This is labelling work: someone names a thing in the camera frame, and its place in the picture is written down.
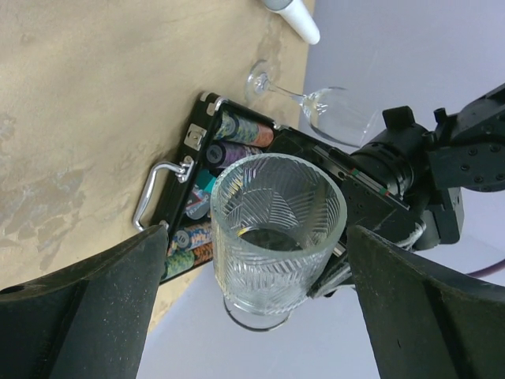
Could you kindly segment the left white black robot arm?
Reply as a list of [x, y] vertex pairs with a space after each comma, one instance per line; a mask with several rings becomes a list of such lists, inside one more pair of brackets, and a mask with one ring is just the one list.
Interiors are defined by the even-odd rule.
[[431, 131], [409, 107], [390, 108], [383, 112], [385, 130], [356, 152], [312, 148], [316, 164], [344, 195], [348, 226], [405, 250], [429, 250], [461, 238], [463, 190], [503, 190], [503, 87], [458, 113], [439, 108], [434, 116]]

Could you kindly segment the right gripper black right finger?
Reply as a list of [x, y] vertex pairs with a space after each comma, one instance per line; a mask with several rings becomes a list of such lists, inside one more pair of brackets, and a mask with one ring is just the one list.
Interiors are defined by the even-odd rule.
[[504, 288], [410, 253], [361, 226], [351, 272], [382, 378], [502, 378]]

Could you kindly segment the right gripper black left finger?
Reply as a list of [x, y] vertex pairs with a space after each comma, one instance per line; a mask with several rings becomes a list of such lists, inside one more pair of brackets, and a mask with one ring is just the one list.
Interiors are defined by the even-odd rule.
[[135, 378], [168, 247], [161, 226], [1, 291], [3, 378]]

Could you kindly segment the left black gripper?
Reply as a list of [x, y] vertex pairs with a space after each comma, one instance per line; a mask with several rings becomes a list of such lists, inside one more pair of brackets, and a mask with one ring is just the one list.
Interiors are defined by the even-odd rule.
[[344, 283], [349, 283], [352, 277], [347, 238], [350, 227], [364, 227], [409, 250], [425, 232], [426, 226], [408, 205], [359, 170], [346, 153], [320, 144], [312, 152], [317, 166], [324, 169], [339, 186], [347, 207], [344, 232], [323, 273], [307, 293], [310, 298], [319, 298], [336, 291]]

